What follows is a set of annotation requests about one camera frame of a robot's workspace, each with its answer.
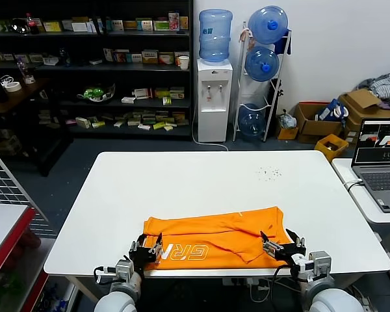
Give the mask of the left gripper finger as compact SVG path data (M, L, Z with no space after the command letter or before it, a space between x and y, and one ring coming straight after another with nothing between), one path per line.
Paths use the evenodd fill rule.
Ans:
M153 248L151 249L151 252L156 257L159 257L163 253L163 242L162 241L163 241L163 234L160 233L155 241Z
M146 240L146 235L145 234L141 234L136 241L132 242L131 251L135 252L139 248L143 247L145 240Z

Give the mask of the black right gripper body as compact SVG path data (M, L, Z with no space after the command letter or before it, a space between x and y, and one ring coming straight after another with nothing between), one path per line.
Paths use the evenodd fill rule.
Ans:
M293 255L296 254L305 256L306 247L297 246L295 243L281 244L274 252L274 258L277 261L284 261L287 264L294 264Z

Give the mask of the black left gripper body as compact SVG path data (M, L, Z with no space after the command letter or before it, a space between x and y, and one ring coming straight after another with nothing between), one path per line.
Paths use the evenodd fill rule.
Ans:
M134 264L148 264L155 263L158 258L158 254L153 248L137 247L135 249L130 249L129 258L134 262Z

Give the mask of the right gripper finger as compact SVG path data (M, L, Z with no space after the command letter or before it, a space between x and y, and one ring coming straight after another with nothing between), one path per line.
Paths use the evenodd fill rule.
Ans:
M291 238L292 242L296 245L297 248L304 248L305 247L305 240L302 237L299 237L294 231L291 231L289 229L286 229L287 234Z
M276 254L281 251L281 246L275 242L272 242L267 235L260 231L260 235L263 241L263 250L271 257L275 257Z

